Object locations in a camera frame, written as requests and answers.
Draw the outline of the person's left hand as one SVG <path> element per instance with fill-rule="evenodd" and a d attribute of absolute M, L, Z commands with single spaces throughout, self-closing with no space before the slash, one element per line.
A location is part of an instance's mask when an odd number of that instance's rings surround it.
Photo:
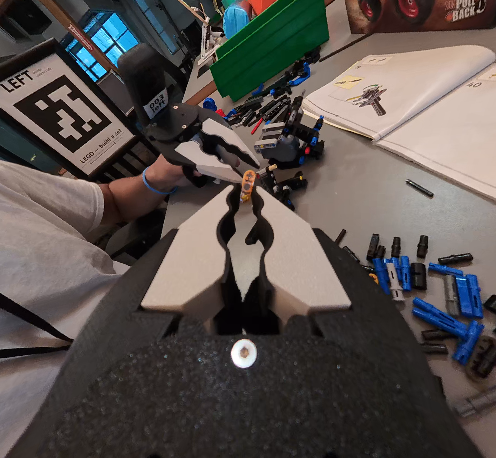
<path fill-rule="evenodd" d="M 168 162 L 163 155 L 145 170 L 146 182 L 161 193 L 171 193 L 174 188 L 191 186 L 183 173 L 183 167 Z"/>

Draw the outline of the pile of small lego pins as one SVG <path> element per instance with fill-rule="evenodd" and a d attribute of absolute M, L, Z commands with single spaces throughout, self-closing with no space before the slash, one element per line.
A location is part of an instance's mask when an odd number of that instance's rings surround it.
<path fill-rule="evenodd" d="M 473 267 L 474 240 L 465 228 L 415 226 L 393 238 L 391 257 L 385 240 L 374 234 L 367 262 L 348 247 L 342 250 L 365 273 L 377 277 L 380 291 L 421 335 L 419 347 L 429 360 L 443 362 L 442 390 L 456 375 L 456 392 L 448 398 L 455 415 L 471 421 L 495 413 L 495 333 L 488 315 L 495 317 L 495 294 L 481 290 Z"/>

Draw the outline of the blue-lit window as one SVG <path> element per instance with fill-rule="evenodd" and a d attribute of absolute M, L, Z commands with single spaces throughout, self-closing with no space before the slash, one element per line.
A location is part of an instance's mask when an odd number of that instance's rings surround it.
<path fill-rule="evenodd" d="M 122 54 L 140 43 L 120 16 L 109 10 L 89 10 L 81 18 L 79 25 L 114 65 L 117 65 Z M 62 39 L 61 45 L 94 82 L 106 74 L 102 64 L 70 33 Z"/>

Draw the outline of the black lego axle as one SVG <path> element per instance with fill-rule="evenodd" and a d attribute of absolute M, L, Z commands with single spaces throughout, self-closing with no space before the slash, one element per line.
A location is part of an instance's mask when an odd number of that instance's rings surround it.
<path fill-rule="evenodd" d="M 418 183 L 410 180 L 410 179 L 406 179 L 405 181 L 406 185 L 413 188 L 414 190 L 416 190 L 417 192 L 419 192 L 420 194 L 423 194 L 424 196 L 428 197 L 428 198 L 433 198 L 434 197 L 434 193 L 431 192 L 430 190 L 422 187 L 421 185 L 419 185 Z"/>

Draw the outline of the lego vehicle chassis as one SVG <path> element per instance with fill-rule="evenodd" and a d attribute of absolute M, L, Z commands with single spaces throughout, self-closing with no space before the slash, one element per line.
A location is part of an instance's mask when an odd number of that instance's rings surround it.
<path fill-rule="evenodd" d="M 323 116 L 313 127 L 302 124 L 303 97 L 304 93 L 295 97 L 275 120 L 267 121 L 253 145 L 257 154 L 279 169 L 298 168 L 308 159 L 319 160 L 323 156 L 325 141 L 320 138 Z"/>

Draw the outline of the blue wristband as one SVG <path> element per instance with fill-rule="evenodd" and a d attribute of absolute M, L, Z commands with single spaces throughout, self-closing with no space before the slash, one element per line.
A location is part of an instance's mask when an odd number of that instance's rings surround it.
<path fill-rule="evenodd" d="M 156 188 L 152 187 L 152 186 L 150 185 L 150 183 L 148 182 L 147 177 L 146 177 L 146 173 L 147 173 L 147 171 L 148 171 L 148 169 L 149 169 L 149 168 L 150 168 L 150 166 L 149 166 L 149 167 L 147 167 L 147 168 L 145 168 L 145 169 L 143 170 L 142 174 L 141 174 L 142 182 L 144 183 L 145 187 L 146 187 L 148 190 L 150 190 L 151 192 L 153 192 L 153 193 L 155 193 L 155 194 L 159 194 L 159 195 L 162 195 L 162 196 L 168 196 L 168 195 L 171 195 L 171 194 L 173 194 L 173 193 L 175 193 L 175 192 L 176 192 L 176 190 L 178 189 L 178 186 L 174 186 L 174 187 L 172 188 L 172 190 L 171 190 L 171 191 L 168 191 L 168 192 L 159 191 L 159 190 L 157 190 Z"/>

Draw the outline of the black lego beam subassembly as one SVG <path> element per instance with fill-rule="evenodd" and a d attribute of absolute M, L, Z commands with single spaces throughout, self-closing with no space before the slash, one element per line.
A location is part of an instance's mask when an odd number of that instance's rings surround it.
<path fill-rule="evenodd" d="M 265 168 L 265 172 L 256 172 L 256 185 L 261 186 L 268 193 L 272 194 L 276 200 L 281 202 L 291 211 L 295 211 L 295 206 L 292 200 L 292 192 L 298 189 L 307 188 L 307 180 L 303 176 L 302 171 L 283 181 L 277 181 L 275 171 L 278 169 L 276 163 Z"/>

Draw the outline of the person's left forearm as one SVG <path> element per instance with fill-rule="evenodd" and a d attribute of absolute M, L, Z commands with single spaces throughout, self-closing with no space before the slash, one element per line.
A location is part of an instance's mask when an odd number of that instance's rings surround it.
<path fill-rule="evenodd" d="M 104 225 L 132 222 L 155 210 L 163 201 L 159 194 L 147 188 L 142 176 L 113 180 L 99 184 L 103 195 Z"/>

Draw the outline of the orange lego liftarm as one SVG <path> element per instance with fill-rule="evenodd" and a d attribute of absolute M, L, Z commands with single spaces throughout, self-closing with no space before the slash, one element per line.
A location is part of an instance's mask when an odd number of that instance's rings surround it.
<path fill-rule="evenodd" d="M 247 170 L 244 172 L 243 180 L 241 183 L 241 192 L 239 196 L 239 201 L 241 203 L 247 203 L 251 200 L 252 191 L 257 179 L 257 173 L 253 170 Z"/>

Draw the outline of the pile of long lego beams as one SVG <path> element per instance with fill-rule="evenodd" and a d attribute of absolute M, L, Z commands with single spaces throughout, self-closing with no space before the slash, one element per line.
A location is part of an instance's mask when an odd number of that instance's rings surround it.
<path fill-rule="evenodd" d="M 254 133 L 262 123 L 282 115 L 282 110 L 289 106 L 292 89 L 311 76 L 311 65 L 319 61 L 320 49 L 321 46 L 318 45 L 306 52 L 272 84 L 261 83 L 242 104 L 227 113 L 217 107 L 211 97 L 203 101 L 202 107 L 219 114 L 230 127 L 250 126 Z"/>

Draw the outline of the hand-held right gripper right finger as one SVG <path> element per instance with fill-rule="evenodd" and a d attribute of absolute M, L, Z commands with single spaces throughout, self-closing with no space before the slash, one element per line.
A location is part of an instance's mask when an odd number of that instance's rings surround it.
<path fill-rule="evenodd" d="M 312 227 L 260 187 L 255 215 L 264 247 L 259 278 L 276 317 L 286 324 L 296 315 L 349 310 L 351 300 Z"/>

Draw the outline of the white wooden frame stand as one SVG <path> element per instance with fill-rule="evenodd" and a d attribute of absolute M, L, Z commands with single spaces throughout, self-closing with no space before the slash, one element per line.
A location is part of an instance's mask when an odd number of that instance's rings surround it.
<path fill-rule="evenodd" d="M 198 20 L 202 22 L 201 31 L 201 47 L 200 47 L 200 58 L 198 60 L 198 67 L 211 66 L 217 58 L 216 52 L 222 45 L 222 39 L 224 34 L 222 31 L 214 31 L 212 23 L 207 14 L 202 8 L 191 7 L 183 0 L 177 0 L 185 8 L 187 8 Z"/>

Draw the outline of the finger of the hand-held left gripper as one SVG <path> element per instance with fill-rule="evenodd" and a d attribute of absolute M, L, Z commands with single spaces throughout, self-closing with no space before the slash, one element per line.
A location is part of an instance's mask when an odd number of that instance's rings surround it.
<path fill-rule="evenodd" d="M 233 184 L 242 182 L 243 177 L 231 165 L 219 159 L 217 155 L 205 153 L 196 141 L 180 143 L 175 152 L 192 162 L 195 170 L 202 175 Z"/>
<path fill-rule="evenodd" d="M 260 167 L 252 151 L 228 126 L 208 118 L 202 121 L 201 137 L 203 147 L 211 148 L 212 152 L 219 154 L 224 161 L 227 160 L 224 155 L 229 154 L 253 168 Z"/>

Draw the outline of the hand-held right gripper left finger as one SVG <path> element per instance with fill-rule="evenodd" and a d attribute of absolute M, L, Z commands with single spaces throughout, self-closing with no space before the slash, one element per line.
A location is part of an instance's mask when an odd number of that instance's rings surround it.
<path fill-rule="evenodd" d="M 144 310 L 213 319 L 223 308 L 221 279 L 227 251 L 217 236 L 229 212 L 228 185 L 178 228 L 158 271 L 141 301 Z"/>

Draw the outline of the lego instruction booklet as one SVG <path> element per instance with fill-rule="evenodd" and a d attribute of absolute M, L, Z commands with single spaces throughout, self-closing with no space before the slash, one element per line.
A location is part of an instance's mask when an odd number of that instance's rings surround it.
<path fill-rule="evenodd" d="M 480 45 L 368 55 L 303 111 L 495 201 L 495 53 Z"/>

